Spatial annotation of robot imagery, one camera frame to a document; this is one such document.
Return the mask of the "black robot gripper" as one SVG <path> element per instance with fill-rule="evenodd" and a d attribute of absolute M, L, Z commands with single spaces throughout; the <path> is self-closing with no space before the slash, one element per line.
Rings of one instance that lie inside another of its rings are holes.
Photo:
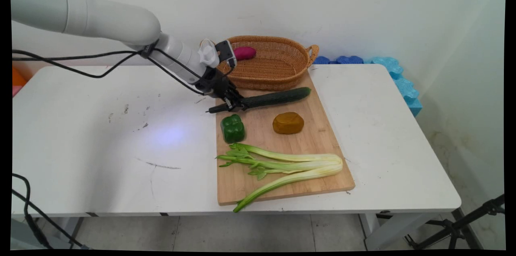
<path fill-rule="evenodd" d="M 201 79 L 197 81 L 196 88 L 212 98 L 225 100 L 225 111 L 238 112 L 247 109 L 243 101 L 244 97 L 239 93 L 236 85 L 216 68 L 207 67 Z"/>

